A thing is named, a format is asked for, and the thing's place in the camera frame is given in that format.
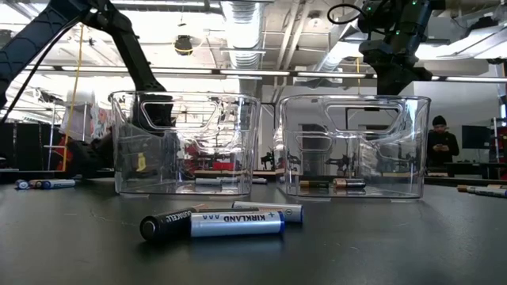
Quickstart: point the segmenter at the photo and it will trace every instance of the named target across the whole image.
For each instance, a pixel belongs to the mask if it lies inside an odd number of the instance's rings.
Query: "battery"
[[[139,231],[147,241],[165,241],[190,236],[190,216],[205,205],[150,215],[141,221]]]
[[[42,180],[30,180],[29,185],[30,188],[40,189],[42,187]]]
[[[42,181],[42,189],[69,188],[76,185],[75,180],[44,180]]]
[[[327,181],[301,181],[299,186],[304,188],[328,188],[330,183]]]
[[[251,207],[251,208],[231,208],[231,209],[198,209],[198,213],[229,213],[229,212],[251,212],[251,211],[259,211],[259,208]]]
[[[19,180],[16,180],[16,188],[18,190],[26,190],[26,189],[30,188],[30,185],[25,180],[19,179]]]
[[[364,179],[336,178],[333,180],[335,188],[364,188],[366,183]]]
[[[281,211],[284,213],[285,222],[303,222],[303,205],[236,201],[232,203],[232,207],[234,209],[258,208],[259,211]]]
[[[193,238],[243,234],[282,234],[284,214],[280,211],[244,213],[192,213]]]

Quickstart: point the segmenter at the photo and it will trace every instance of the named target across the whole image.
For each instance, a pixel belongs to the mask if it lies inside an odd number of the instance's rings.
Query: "duracell battery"
[[[299,186],[303,188],[328,188],[330,183],[327,181],[300,181]]]
[[[364,179],[336,178],[333,180],[333,186],[334,188],[364,188],[366,182]]]
[[[141,221],[139,230],[147,241],[189,237],[192,213],[197,213],[199,209],[205,208],[206,205],[200,204],[168,213],[150,215]]]

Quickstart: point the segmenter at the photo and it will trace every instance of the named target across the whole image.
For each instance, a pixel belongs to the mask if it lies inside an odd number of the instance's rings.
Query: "black battery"
[[[200,206],[188,207],[168,213],[150,215],[139,225],[143,238],[147,241],[166,241],[190,236],[192,213],[197,213]]]

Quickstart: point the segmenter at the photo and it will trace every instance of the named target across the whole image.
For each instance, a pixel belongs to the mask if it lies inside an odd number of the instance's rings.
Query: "table surface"
[[[274,185],[246,200],[295,203]],[[108,181],[0,185],[0,284],[506,284],[507,199],[425,186],[418,202],[308,200],[283,237],[143,242],[145,215],[230,198],[117,196]]]

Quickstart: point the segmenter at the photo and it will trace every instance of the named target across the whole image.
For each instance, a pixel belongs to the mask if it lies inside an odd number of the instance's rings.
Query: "yellow cable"
[[[359,73],[359,58],[357,58],[356,63],[357,63],[357,73]],[[361,94],[361,80],[358,78],[357,79],[357,95],[360,95],[360,94]]]
[[[69,140],[69,131],[71,131],[72,115],[74,114],[74,103],[75,103],[75,99],[76,99],[76,92],[78,90],[79,70],[81,69],[81,62],[82,62],[82,34],[83,34],[83,28],[84,28],[84,25],[81,25],[81,36],[79,36],[78,69],[76,70],[76,80],[74,81],[74,91],[72,92],[71,112],[69,114],[69,120],[67,122],[67,127],[65,129],[65,143],[63,144],[65,146],[65,148],[63,149],[63,171],[64,172],[67,169],[67,142]]]

